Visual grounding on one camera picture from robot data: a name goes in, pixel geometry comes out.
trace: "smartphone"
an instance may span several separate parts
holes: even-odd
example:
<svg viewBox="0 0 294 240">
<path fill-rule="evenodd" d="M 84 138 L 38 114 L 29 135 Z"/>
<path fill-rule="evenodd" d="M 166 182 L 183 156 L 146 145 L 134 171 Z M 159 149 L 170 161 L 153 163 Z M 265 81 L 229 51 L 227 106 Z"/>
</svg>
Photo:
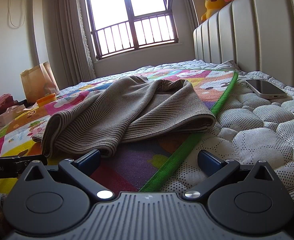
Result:
<svg viewBox="0 0 294 240">
<path fill-rule="evenodd" d="M 287 94 L 284 91 L 271 84 L 267 80 L 247 79 L 246 82 L 252 91 L 254 91 L 255 94 L 261 98 L 274 99 L 287 97 Z"/>
</svg>

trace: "bed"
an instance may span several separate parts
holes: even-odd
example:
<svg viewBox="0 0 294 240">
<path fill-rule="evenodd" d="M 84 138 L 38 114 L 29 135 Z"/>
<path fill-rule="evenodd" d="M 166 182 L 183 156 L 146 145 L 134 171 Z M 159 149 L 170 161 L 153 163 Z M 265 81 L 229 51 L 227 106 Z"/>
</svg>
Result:
<svg viewBox="0 0 294 240">
<path fill-rule="evenodd" d="M 122 154 L 116 155 L 122 158 L 103 160 L 91 177 L 116 193 L 182 193 L 206 179 L 197 165 L 197 153 L 206 149 L 221 159 L 234 158 L 243 164 L 267 160 L 294 199 L 294 0 L 235 0 L 202 23 L 194 31 L 194 41 L 193 61 L 147 66 L 62 90 L 57 102 L 26 113 L 0 130 L 0 156 L 39 154 L 40 144 L 32 137 L 45 129 L 52 113 L 73 107 L 123 76 L 185 78 L 216 115 L 215 126 L 196 137 L 197 141 L 194 138 L 194 145 L 185 148 L 185 155 L 166 176 L 157 177 L 161 180 L 150 183 L 168 167 L 168 160 L 189 135 L 141 142 L 143 147 L 149 147 L 148 151 L 140 151 L 137 144 L 122 144 L 118 149 Z M 244 80 L 248 78 L 268 80 L 288 97 L 259 98 L 246 86 Z M 49 164 L 66 157 L 55 156 Z M 133 160 L 134 165 L 139 162 L 145 177 L 138 178 L 133 166 L 128 169 L 128 162 Z M 15 182 L 16 179 L 1 180 L 0 192 L 8 193 Z"/>
</svg>

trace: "stuffed toy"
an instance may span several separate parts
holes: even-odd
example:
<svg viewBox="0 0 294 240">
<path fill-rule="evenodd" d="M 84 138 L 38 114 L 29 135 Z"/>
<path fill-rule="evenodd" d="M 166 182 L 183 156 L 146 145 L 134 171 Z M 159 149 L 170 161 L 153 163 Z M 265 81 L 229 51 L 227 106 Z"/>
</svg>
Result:
<svg viewBox="0 0 294 240">
<path fill-rule="evenodd" d="M 226 2 L 224 0 L 205 0 L 205 7 L 207 8 L 207 11 L 201 17 L 201 20 L 204 22 L 211 15 L 219 11 L 225 5 L 226 5 Z"/>
</svg>

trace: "power cord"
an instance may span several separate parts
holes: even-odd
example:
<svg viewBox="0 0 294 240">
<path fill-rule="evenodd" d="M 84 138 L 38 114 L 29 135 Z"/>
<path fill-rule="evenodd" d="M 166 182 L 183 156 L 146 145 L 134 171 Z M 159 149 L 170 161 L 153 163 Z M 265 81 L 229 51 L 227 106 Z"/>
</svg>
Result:
<svg viewBox="0 0 294 240">
<path fill-rule="evenodd" d="M 9 19 L 10 19 L 10 21 L 11 21 L 11 24 L 12 24 L 14 27 L 16 27 L 16 28 L 20 28 L 20 27 L 22 27 L 22 26 L 24 25 L 24 23 L 25 23 L 26 12 L 27 12 L 27 9 L 26 9 L 26 0 L 24 0 L 24 2 L 25 2 L 25 16 L 24 16 L 23 24 L 20 25 L 20 26 L 16 26 L 16 25 L 13 24 L 13 22 L 12 22 L 12 16 L 11 16 L 11 5 L 12 5 L 12 0 L 10 0 L 10 2 L 9 2 L 9 10 L 8 10 L 8 12 L 9 12 Z"/>
</svg>

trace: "window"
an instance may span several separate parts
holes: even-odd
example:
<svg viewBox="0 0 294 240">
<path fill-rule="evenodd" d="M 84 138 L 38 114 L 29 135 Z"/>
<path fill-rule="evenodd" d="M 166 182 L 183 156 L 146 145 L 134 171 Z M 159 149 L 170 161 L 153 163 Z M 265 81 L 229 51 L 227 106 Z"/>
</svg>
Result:
<svg viewBox="0 0 294 240">
<path fill-rule="evenodd" d="M 178 42 L 172 0 L 87 0 L 96 58 Z"/>
</svg>

